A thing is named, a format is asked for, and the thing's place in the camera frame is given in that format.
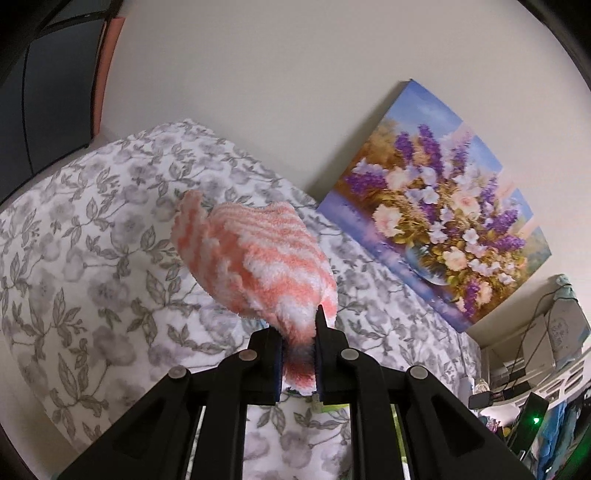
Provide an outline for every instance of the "white wall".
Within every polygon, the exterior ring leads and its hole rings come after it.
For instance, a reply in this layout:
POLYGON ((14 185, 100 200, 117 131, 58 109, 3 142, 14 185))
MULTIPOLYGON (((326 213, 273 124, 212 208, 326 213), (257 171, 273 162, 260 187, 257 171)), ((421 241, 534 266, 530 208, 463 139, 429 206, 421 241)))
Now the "white wall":
POLYGON ((553 251, 470 333, 525 322, 557 273, 591 313, 591 93, 517 0, 126 0, 103 125, 187 116, 321 199, 414 78, 495 152, 553 251))

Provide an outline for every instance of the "purple flowers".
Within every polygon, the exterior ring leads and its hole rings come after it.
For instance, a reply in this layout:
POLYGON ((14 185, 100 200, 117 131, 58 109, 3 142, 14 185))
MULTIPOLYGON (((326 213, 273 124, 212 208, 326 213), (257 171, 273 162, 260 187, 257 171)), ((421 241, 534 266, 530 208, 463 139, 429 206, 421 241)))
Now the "purple flowers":
POLYGON ((464 308, 466 309, 466 316, 472 318, 476 315, 476 298, 480 287, 474 280, 470 280, 466 286, 466 294, 464 296, 464 308))
POLYGON ((352 173, 345 178, 345 181, 350 185, 351 191, 357 195, 365 194, 369 189, 386 189, 386 179, 381 175, 374 173, 352 173))
POLYGON ((425 217, 427 217, 427 220, 429 220, 429 223, 433 223, 437 220, 437 205, 421 201, 418 206, 425 214, 425 217))
POLYGON ((443 173, 443 162, 441 161, 439 142, 433 138, 433 133, 427 125, 419 125, 418 131, 423 150, 429 155, 429 157, 431 157, 431 168, 437 172, 437 175, 441 175, 443 173))
POLYGON ((394 142, 394 146, 400 150, 402 153, 402 157, 407 163, 412 162, 413 154, 414 154, 414 147, 413 143, 410 141, 410 135, 408 132, 402 132, 394 142))
POLYGON ((499 252, 512 252, 525 247, 525 240, 515 235, 505 235, 491 244, 499 252))
POLYGON ((517 221, 518 216, 519 212, 517 210, 506 210, 493 219, 491 227, 499 235, 505 235, 509 231, 509 228, 511 228, 511 225, 517 221))
POLYGON ((467 145, 457 147, 453 152, 453 174, 454 176, 464 175, 464 171, 466 170, 466 161, 468 159, 467 145))
POLYGON ((480 193, 480 204, 490 203, 491 205, 495 203, 495 193, 496 189, 499 186, 499 179, 493 176, 489 181, 486 187, 480 193))

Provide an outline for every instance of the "bed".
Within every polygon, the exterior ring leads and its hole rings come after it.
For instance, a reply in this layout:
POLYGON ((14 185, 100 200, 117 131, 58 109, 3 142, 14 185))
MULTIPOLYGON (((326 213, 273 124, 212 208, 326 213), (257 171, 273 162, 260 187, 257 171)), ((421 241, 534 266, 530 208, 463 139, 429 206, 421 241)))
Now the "bed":
MULTIPOLYGON (((40 181, 0 214, 2 333, 47 415, 81 452, 166 372, 216 366, 261 328, 217 305, 168 237, 179 197, 290 202, 328 256, 337 327, 381 364, 426 366, 455 394, 480 349, 289 181, 191 120, 108 144, 40 181)), ((250 406, 244 478, 336 479, 350 465, 346 408, 314 413, 286 391, 250 406)))

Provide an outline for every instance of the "blue fabric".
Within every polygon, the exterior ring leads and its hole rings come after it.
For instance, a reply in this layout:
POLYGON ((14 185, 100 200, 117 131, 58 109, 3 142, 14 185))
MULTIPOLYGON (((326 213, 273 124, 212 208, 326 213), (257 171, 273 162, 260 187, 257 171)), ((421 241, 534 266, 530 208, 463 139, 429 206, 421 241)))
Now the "blue fabric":
POLYGON ((566 402, 559 403, 552 410, 550 410, 544 422, 540 427, 538 433, 540 438, 540 462, 538 464, 538 480, 544 480, 546 475, 546 463, 554 455, 556 441, 558 440, 558 433, 560 426, 564 420, 564 411, 566 409, 566 402))
POLYGON ((554 457, 549 464, 550 471, 546 474, 545 478, 554 478, 558 469, 564 462, 564 457, 569 449, 569 446, 574 438, 574 428, 579 418, 580 409, 579 407, 570 407, 564 418, 564 423, 560 429, 560 435, 558 436, 558 442, 554 451, 554 457))

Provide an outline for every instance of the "black device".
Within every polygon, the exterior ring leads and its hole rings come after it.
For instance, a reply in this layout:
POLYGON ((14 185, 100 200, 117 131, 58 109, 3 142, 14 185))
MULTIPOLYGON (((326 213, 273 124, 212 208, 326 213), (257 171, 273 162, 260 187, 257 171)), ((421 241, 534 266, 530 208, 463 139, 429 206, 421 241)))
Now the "black device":
MULTIPOLYGON (((415 480, 531 480, 532 474, 424 367, 382 367, 349 347, 316 314, 317 390, 325 404, 350 404, 353 478, 402 480, 395 405, 415 480)), ((239 480, 248 404, 273 405, 281 392, 283 341, 273 328, 218 367, 174 367, 76 459, 59 480, 185 478, 202 422, 191 480, 239 480)))
POLYGON ((530 393, 521 412, 517 417, 509 438, 507 446, 521 460, 530 451, 531 444, 534 443, 535 436, 544 420, 550 403, 545 398, 530 393))

